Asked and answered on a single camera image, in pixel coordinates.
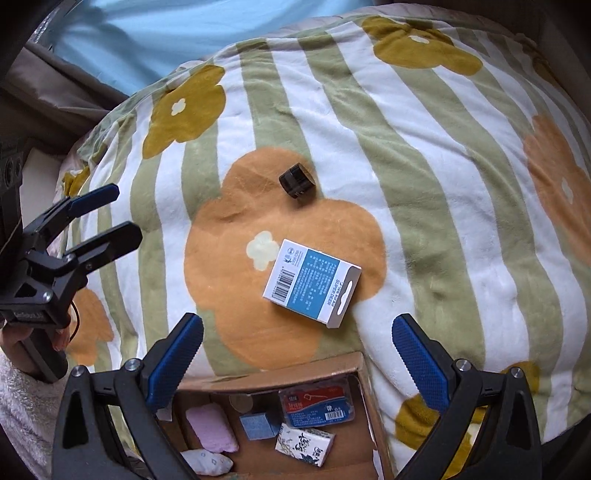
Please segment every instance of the open cardboard box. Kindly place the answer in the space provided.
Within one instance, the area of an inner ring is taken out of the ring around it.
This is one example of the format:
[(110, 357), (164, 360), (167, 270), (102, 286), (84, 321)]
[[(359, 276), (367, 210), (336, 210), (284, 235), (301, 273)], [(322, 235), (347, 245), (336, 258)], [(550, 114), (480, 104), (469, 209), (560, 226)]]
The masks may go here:
[[(326, 463), (318, 468), (275, 451), (276, 439), (249, 441), (239, 413), (229, 403), (233, 393), (256, 393), (306, 384), (348, 374), (355, 419), (321, 427), (335, 434)], [(348, 353), (296, 367), (259, 372), (245, 377), (183, 380), (173, 400), (173, 422), (161, 422), (172, 444), (181, 452), (201, 448), (185, 417), (187, 409), (209, 402), (220, 404), (228, 415), (240, 450), (227, 453), (234, 467), (226, 480), (391, 480), (394, 478), (386, 434), (372, 395), (363, 355)]]

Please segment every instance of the barcode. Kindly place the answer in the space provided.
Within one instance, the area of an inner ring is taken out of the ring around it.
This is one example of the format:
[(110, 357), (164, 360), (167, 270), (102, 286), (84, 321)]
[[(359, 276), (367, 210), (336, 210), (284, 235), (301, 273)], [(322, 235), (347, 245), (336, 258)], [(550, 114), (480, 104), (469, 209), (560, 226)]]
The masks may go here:
[(296, 274), (281, 269), (279, 279), (275, 284), (275, 289), (273, 290), (271, 297), (282, 303), (285, 303), (285, 299), (287, 298), (287, 294), (290, 290), (291, 284), (294, 282), (295, 276)]
[(326, 420), (344, 419), (345, 412), (342, 410), (335, 410), (335, 411), (330, 411), (328, 413), (325, 413), (324, 416), (326, 417)]

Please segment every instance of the bed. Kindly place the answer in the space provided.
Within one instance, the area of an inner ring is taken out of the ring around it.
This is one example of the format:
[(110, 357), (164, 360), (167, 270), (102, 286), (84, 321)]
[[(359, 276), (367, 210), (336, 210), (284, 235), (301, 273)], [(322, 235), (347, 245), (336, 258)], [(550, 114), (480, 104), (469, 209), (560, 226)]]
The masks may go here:
[[(552, 65), (541, 55), (564, 41), (548, 23), (511, 18), (393, 4), (308, 19), (181, 65), (114, 109), (59, 185), (115, 182), (121, 195), (58, 248), (124, 220), (144, 241), (78, 294), (72, 362), (100, 371), (142, 357), (186, 311), (206, 327), (188, 380), (362, 350), (400, 470), (436, 421), (388, 339), (410, 312), (454, 358), (519, 365), (544, 442), (580, 422), (591, 410), (588, 77), (571, 50)], [(318, 182), (305, 208), (277, 183), (298, 161)], [(283, 238), (362, 267), (340, 329), (261, 298)]]

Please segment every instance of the hand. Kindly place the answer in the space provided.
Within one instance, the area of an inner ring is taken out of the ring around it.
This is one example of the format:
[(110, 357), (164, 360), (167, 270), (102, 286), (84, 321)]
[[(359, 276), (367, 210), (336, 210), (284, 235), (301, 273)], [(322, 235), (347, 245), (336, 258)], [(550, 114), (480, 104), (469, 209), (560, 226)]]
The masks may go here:
[[(22, 325), (5, 325), (4, 328), (0, 330), (0, 347), (15, 368), (34, 377), (40, 372), (38, 371), (37, 366), (33, 363), (33, 360), (28, 356), (25, 348), (19, 343), (21, 340), (28, 338), (32, 331), (32, 328), (24, 327)], [(68, 343), (70, 343), (69, 328), (54, 330), (53, 333), (48, 330), (48, 334), (51, 338), (51, 344), (57, 352), (66, 348)]]

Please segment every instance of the blue sheet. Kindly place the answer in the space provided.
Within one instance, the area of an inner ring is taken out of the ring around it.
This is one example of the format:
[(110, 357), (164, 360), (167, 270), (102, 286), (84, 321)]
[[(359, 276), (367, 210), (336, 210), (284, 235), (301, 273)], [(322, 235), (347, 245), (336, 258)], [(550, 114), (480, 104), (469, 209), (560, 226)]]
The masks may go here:
[(53, 25), (54, 52), (131, 95), (231, 43), (371, 0), (83, 0)]

